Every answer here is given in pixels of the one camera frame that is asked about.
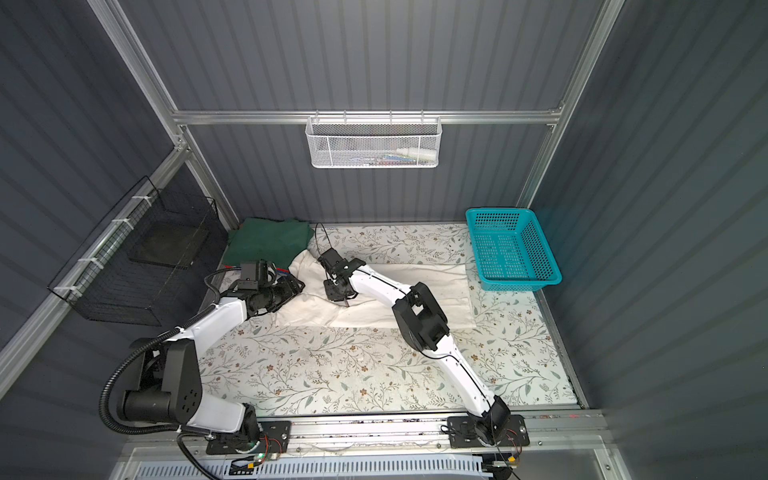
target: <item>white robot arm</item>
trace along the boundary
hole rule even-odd
[[[357,293],[372,296],[390,307],[394,307],[398,301],[406,301],[412,288],[410,285],[383,276],[367,265],[357,268],[349,277],[349,283]],[[400,332],[404,337],[406,336],[402,325],[400,325]],[[406,341],[410,340],[409,345],[419,349],[414,346],[418,343],[410,329],[407,335]],[[433,349],[419,349],[419,351],[442,367],[462,397],[467,412],[476,417],[482,417],[491,409],[494,402],[493,393],[469,366],[450,333],[446,333],[435,342]]]
[[[347,300],[363,293],[392,308],[406,343],[436,361],[458,390],[468,414],[475,420],[478,439],[486,445],[496,445],[503,436],[502,426],[510,416],[509,408],[459,352],[448,320],[429,288],[423,283],[410,286],[396,282],[361,260],[343,259],[334,249],[318,260],[330,277],[325,282],[329,300]],[[118,400],[118,416],[122,420],[166,422],[175,425],[165,425],[166,430],[210,435],[218,442],[235,445],[236,450],[238,445],[258,442],[260,430],[253,407],[204,392],[197,367],[198,352],[213,346],[262,309],[277,310],[303,289],[303,284],[293,276],[278,276],[274,268],[268,272],[265,263],[256,268],[244,265],[237,288],[223,293],[222,298],[187,325],[141,347],[141,352],[137,350],[133,359],[129,357],[116,370],[100,402],[100,415],[107,426],[129,435],[150,432],[151,427],[143,427],[144,431],[115,422],[106,406],[113,380],[123,371],[127,373],[129,365],[141,357],[142,362],[131,367],[133,386],[125,389]]]

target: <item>white vented panel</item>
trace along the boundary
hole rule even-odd
[[[445,478],[451,475],[460,478],[487,478],[490,473],[482,471],[480,457],[472,455],[375,455],[359,457],[305,457],[282,458],[265,462],[251,475],[228,475],[228,460],[204,460],[203,464],[214,475],[221,478],[344,478],[369,476],[411,476],[435,475]],[[173,462],[142,462],[136,480],[151,478],[175,478],[176,480],[197,480],[205,478],[186,460]]]

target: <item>black metal plate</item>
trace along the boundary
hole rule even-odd
[[[480,440],[477,438],[472,438],[475,437],[475,420],[466,415],[460,417],[448,417],[448,427],[452,431],[459,432],[458,435],[449,436],[452,449],[469,449],[472,447],[487,446],[480,443]],[[521,415],[510,415],[502,428],[504,430],[512,430],[513,432],[516,432],[517,435],[509,434],[509,438],[515,440],[514,443],[510,441],[506,435],[502,435],[502,438],[498,442],[499,448],[514,448],[515,445],[518,447],[525,447],[531,444],[531,440],[528,438],[528,429],[525,428],[525,420]],[[467,439],[462,436],[462,434],[471,438]]]
[[[270,439],[268,441],[269,448],[267,449],[265,442],[261,442],[257,449],[253,452],[250,452],[248,455],[258,455],[260,453],[265,453],[266,459],[271,460],[270,457],[273,453],[287,452],[288,441],[290,440],[290,422],[259,422],[259,425],[261,425],[262,438],[264,435],[266,435],[267,438]],[[205,452],[208,455],[238,454],[234,449],[226,445],[222,445],[219,442],[208,442],[208,446],[206,447]]]
[[[155,222],[128,258],[134,262],[188,268],[207,237],[208,230],[203,228]]]

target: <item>gray wall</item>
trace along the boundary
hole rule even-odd
[[[85,1],[0,2],[0,346],[172,145]],[[72,314],[0,401],[0,478],[105,478],[99,390],[144,327]]]
[[[181,110],[556,108],[600,0],[122,2]],[[191,128],[240,217],[461,220],[512,206],[546,127],[446,126],[440,165],[311,167],[303,127]]]
[[[191,128],[240,216],[326,222],[460,220],[512,206],[545,125],[446,125],[437,168],[312,167],[301,126]]]
[[[554,108],[599,5],[122,2],[182,110]]]
[[[85,2],[0,2],[0,346],[172,144]]]
[[[765,2],[628,2],[534,203],[640,480],[765,477],[767,65]]]

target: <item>aluminum frame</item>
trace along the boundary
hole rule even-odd
[[[309,116],[319,114],[319,112],[194,112],[179,111],[173,102],[172,97],[165,88],[159,74],[155,70],[152,61],[144,50],[134,29],[131,27],[125,13],[120,7],[118,0],[88,0],[89,5],[98,17],[105,31],[110,36],[115,48],[121,54],[136,82],[140,85],[144,95],[150,102],[153,110],[160,119],[168,136],[176,145],[181,148],[189,146],[194,153],[192,159],[187,161],[187,165],[193,172],[198,184],[206,193],[217,200],[220,206],[222,223],[227,228],[235,227],[238,223],[237,215],[228,201],[226,195],[213,175],[210,166],[202,155],[197,142],[188,131],[183,129],[184,125],[203,124],[208,121],[221,124],[233,123],[261,123],[261,124],[302,124],[306,122]],[[445,124],[548,124],[551,130],[541,146],[541,150],[535,160],[533,168],[528,174],[521,196],[518,199],[518,206],[529,207],[533,201],[541,180],[545,175],[551,160],[557,150],[566,128],[571,120],[581,95],[584,92],[586,84],[591,76],[591,72],[597,62],[602,48],[610,34],[616,21],[619,11],[624,4],[624,0],[605,0],[598,19],[590,33],[588,42],[581,53],[581,57],[566,88],[561,109],[557,111],[527,111],[527,112],[429,112],[430,114],[439,114]],[[406,114],[426,114],[427,112],[406,112]],[[330,112],[329,114],[338,115],[339,112]],[[37,352],[40,346],[50,336],[53,330],[61,321],[68,310],[68,306],[60,301],[59,303],[49,303],[48,299],[35,311],[35,314],[17,333],[17,336],[2,350],[0,354],[0,396],[7,391],[18,374],[26,367],[29,360]],[[542,312],[545,310],[545,301],[541,304]],[[24,343],[28,348],[22,350],[16,348]],[[615,451],[603,457],[597,454],[597,450],[608,449],[614,452],[615,444],[610,431],[605,425],[602,413],[599,410],[582,410],[575,413],[563,410],[536,410],[518,412],[526,416],[529,434],[531,435],[530,449],[593,449],[595,455],[601,461],[612,461],[621,458],[621,455]],[[302,448],[301,442],[304,442],[307,448],[310,446],[315,449],[318,447],[318,441],[325,447],[339,445],[345,439],[356,439],[360,447],[343,447],[345,453],[360,454],[359,452],[377,452],[379,455],[403,454],[409,450],[417,452],[440,452],[445,451],[448,446],[447,436],[439,432],[439,423],[451,415],[450,412],[441,413],[419,413],[419,414],[392,414],[392,415],[339,415],[330,417],[295,417],[292,437],[300,441],[298,448]],[[375,441],[362,442],[360,440],[369,437],[366,431],[371,425],[398,425],[392,427],[376,427],[383,429],[386,434],[386,441],[377,438]],[[336,436],[330,437],[326,430],[331,428],[337,430]],[[155,439],[130,439],[126,444],[128,457],[122,458],[123,467],[130,464],[130,460],[141,457],[137,454],[138,449],[152,447],[160,455],[170,455],[162,453],[160,450],[166,446],[174,450],[172,458],[179,458],[179,453],[175,451],[175,445],[169,442],[169,438],[159,435]],[[316,452],[296,452],[293,455],[326,455],[327,449],[320,447]],[[125,468],[118,464],[115,470],[120,477],[124,478],[127,473]]]
[[[128,200],[114,218],[125,218],[140,202],[144,201],[139,197],[149,194],[154,187],[162,188],[167,185],[189,156],[191,155],[186,147],[180,145],[174,148],[149,177],[150,181],[144,182],[139,187],[133,198]],[[85,251],[83,257],[94,256],[94,253],[104,245],[104,242],[117,228],[116,222],[110,222]],[[84,267],[84,263],[76,263],[67,272],[61,283],[71,284],[82,273]],[[68,303],[53,293],[49,293],[18,332],[5,344],[5,347],[0,351],[0,399],[27,368],[32,358],[35,357],[35,354],[42,348],[48,337],[56,330],[56,327],[70,310],[71,307]]]
[[[192,133],[181,128],[173,119],[172,112],[176,104],[165,88],[157,69],[154,67],[149,54],[144,50],[136,31],[128,21],[118,0],[88,0],[91,10],[96,14],[101,26],[109,35],[112,44],[120,53],[128,70],[139,84],[152,110],[163,125],[168,137],[180,146],[190,145],[195,158],[187,162],[200,189],[206,196],[215,199],[219,208],[219,218],[227,230],[240,225],[240,219],[232,208],[227,195],[216,180],[210,165],[205,160],[202,151],[192,137]]]
[[[552,158],[554,158],[563,135],[568,129],[568,124],[571,122],[578,102],[581,100],[581,95],[587,87],[589,77],[592,76],[594,66],[598,62],[600,53],[603,51],[605,42],[608,40],[611,30],[613,30],[623,6],[624,0],[605,0],[603,2],[587,44],[584,46],[574,74],[571,76],[571,81],[568,82],[568,87],[565,89],[560,121],[550,129],[541,145],[541,149],[528,174],[528,179],[525,181],[522,192],[520,192],[517,202],[518,207],[531,208],[533,199],[538,192],[538,188],[541,186],[541,181],[544,180],[544,175],[547,173]]]
[[[606,480],[628,480],[629,473],[616,448],[600,410],[564,412],[526,410],[531,444],[525,452],[592,450]],[[368,415],[275,417],[293,423],[287,458],[327,455],[420,455],[425,453],[496,453],[493,447],[454,450],[448,435],[440,432],[454,412]],[[165,462],[183,457],[175,444],[175,432],[132,438],[126,443],[110,478],[134,477],[141,462]],[[237,455],[205,455],[204,439],[189,439],[187,446],[199,459],[233,458]]]
[[[175,111],[171,117],[179,125],[303,125],[312,117],[332,123],[440,118],[443,124],[554,125],[560,121],[560,111]]]

